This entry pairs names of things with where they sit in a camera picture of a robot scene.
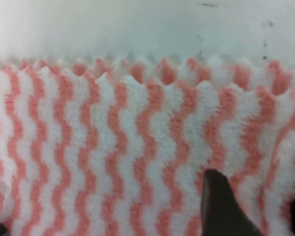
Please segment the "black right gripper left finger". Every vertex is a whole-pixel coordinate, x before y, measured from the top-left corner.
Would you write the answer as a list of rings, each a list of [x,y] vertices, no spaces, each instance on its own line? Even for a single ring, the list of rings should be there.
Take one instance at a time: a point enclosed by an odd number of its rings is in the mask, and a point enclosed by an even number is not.
[[[201,219],[204,236],[262,235],[239,207],[226,176],[218,170],[205,171]]]

